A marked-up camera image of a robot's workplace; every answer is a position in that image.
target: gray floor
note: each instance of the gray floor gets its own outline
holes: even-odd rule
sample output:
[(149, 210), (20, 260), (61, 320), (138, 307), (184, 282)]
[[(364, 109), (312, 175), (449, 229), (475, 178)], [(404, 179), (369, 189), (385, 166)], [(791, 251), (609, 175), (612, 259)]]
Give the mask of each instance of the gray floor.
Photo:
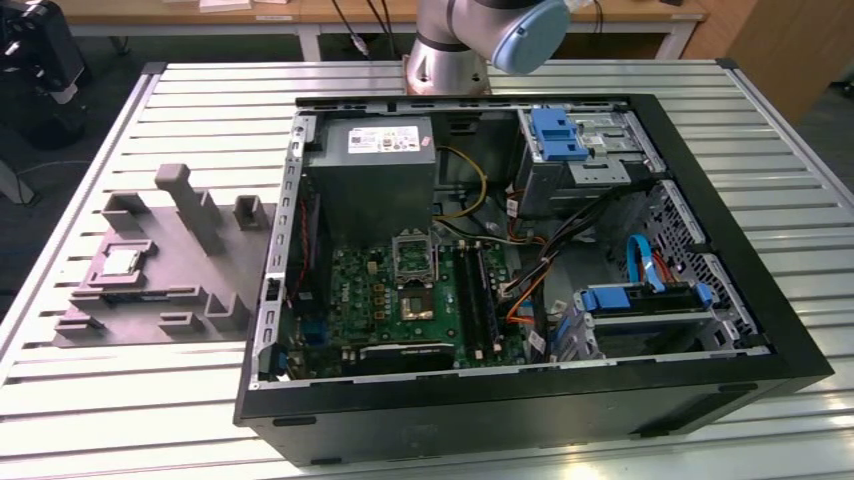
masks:
[[(403, 37), (400, 50), (408, 51), (412, 39), (411, 36)], [(104, 38), (82, 38), (78, 43), (94, 74), (93, 84), (80, 93), (80, 100), (88, 106), (85, 136), (61, 150), (28, 150), (16, 158), (6, 158), (16, 170), (42, 162), (92, 159), (146, 62), (263, 62), (301, 59), (299, 44), (291, 36), (239, 39), (132, 38), (132, 52), (124, 57), (114, 55)], [(384, 39), (376, 39), (372, 46), (375, 58), (388, 59)], [(344, 36), (324, 36), (321, 47), (327, 60), (361, 60)], [(828, 89), (796, 129), (847, 187), (854, 189), (854, 101), (843, 98), (836, 90)], [(85, 165), (68, 164), (46, 167), (26, 175), (25, 180), (40, 196), (38, 202), (30, 207), (14, 206), (5, 197), (0, 197), (0, 319), (84, 173)]]

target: wooden desk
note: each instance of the wooden desk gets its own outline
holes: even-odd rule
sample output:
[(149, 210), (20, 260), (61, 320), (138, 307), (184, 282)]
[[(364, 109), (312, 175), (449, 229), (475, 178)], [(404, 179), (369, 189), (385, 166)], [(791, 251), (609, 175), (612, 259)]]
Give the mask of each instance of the wooden desk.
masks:
[[(603, 33), (663, 33), (664, 40), (655, 58), (675, 60), (691, 38), (694, 27), (706, 19), (706, 10), (696, 0), (684, 0), (680, 7), (658, 0), (600, 0)], [(365, 0), (337, 0), (341, 12), (356, 33), (381, 32)], [(387, 0), (395, 33), (415, 33), (416, 0)], [(319, 61), (316, 37), (324, 33), (347, 33), (331, 0), (301, 0), (300, 44), (307, 61)], [(591, 4), (572, 14), (567, 33), (592, 33), (596, 9)]]
[[(696, 22), (706, 19), (706, 10), (696, 0), (686, 0), (680, 7), (667, 5), (658, 0), (600, 0), (600, 2), (605, 22)], [(387, 0), (385, 3), (393, 23), (415, 22), (417, 0)], [(365, 0), (337, 0), (337, 4), (348, 21), (376, 22)], [(379, 0), (375, 0), (373, 4), (380, 9)], [(340, 23), (331, 0), (301, 0), (301, 5), (300, 19), (303, 22)], [(575, 12), (572, 21), (595, 23), (595, 6), (591, 4)]]
[[(292, 34), (299, 36), (305, 61), (321, 60), (319, 35), (347, 33), (331, 0), (293, 0), (287, 5), (256, 3), (251, 10), (204, 14), (194, 2), (54, 1), (78, 36)], [(706, 19), (696, 0), (686, 0), (682, 7), (658, 0), (600, 1), (604, 33), (662, 33), (666, 36), (655, 58), (679, 58), (696, 23)], [(395, 33), (413, 33), (417, 0), (387, 0), (387, 4)], [(339, 5), (357, 33), (381, 32), (365, 0), (339, 0)], [(572, 15), (567, 33), (591, 33), (595, 25), (596, 10), (591, 5)]]

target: green circuit board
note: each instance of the green circuit board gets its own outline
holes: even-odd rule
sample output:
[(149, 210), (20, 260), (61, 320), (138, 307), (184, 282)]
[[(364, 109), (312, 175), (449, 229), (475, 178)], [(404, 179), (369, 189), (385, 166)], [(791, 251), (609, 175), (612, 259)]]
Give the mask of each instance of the green circuit board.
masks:
[[(309, 347), (305, 361), (317, 378), (341, 375), (341, 354), (364, 345), (392, 343), (444, 343), (455, 348), (455, 368), (515, 365), (524, 363), (519, 327), (505, 328), (500, 352), (476, 359), (467, 352), (464, 326), (457, 312), (455, 246), (440, 246), (431, 252), (436, 269), (435, 282), (424, 295), (408, 303), (411, 289), (393, 281), (392, 248), (336, 249), (332, 256), (331, 308), (327, 319), (327, 342)], [(412, 269), (424, 266), (423, 252), (400, 251), (400, 260)], [(489, 283), (497, 286), (508, 279), (500, 246), (483, 250)], [(432, 311), (429, 319), (404, 319), (404, 310)]]

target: metal table frame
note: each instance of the metal table frame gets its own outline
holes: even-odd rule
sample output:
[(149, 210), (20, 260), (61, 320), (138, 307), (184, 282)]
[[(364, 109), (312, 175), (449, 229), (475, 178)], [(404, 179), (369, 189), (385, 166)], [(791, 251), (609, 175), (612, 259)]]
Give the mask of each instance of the metal table frame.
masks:
[[(287, 20), (276, 17), (276, 22)], [(667, 34), (658, 49), (655, 58), (675, 60), (691, 38), (698, 20), (674, 20), (672, 22), (605, 22), (604, 33), (664, 33)], [(351, 23), (356, 33), (381, 33), (376, 23)], [(592, 33), (595, 23), (569, 23), (567, 33)], [(395, 23), (392, 30), (397, 33), (415, 33), (413, 23)], [(328, 33), (348, 33), (340, 23), (247, 23), (235, 25), (81, 25), (70, 26), (74, 36), (124, 37), (124, 36), (161, 36), (161, 35), (296, 35), (299, 37), (303, 60), (319, 62), (320, 35)]]
[[(240, 342), (60, 350), (52, 326), (106, 224), (106, 192), (146, 204), (161, 162), (225, 203), (272, 198), (297, 96), (399, 94), (396, 63), (149, 66), (0, 326), (0, 478), (272, 478), (300, 472), (231, 423)], [(344, 465), (399, 478), (748, 479), (854, 472), (854, 196), (738, 70), (714, 62), (552, 62), (491, 72), (496, 93), (654, 93), (836, 374), (683, 437)]]

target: desk leg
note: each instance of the desk leg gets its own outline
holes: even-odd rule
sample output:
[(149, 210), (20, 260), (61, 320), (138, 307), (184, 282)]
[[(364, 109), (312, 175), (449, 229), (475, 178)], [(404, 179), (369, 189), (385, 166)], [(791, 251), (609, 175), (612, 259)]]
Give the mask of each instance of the desk leg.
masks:
[(130, 49), (128, 48), (128, 37), (109, 37), (109, 43), (112, 44), (112, 49), (116, 51), (116, 54), (120, 57), (124, 57), (128, 53), (130, 53)]
[(682, 51), (691, 39), (694, 33), (694, 22), (678, 22), (672, 24), (672, 30), (664, 37), (662, 46), (655, 54), (655, 60), (678, 60), (682, 57)]
[(301, 23), (296, 26), (299, 46), (303, 50), (303, 62), (321, 62), (320, 57), (320, 26), (312, 23)]

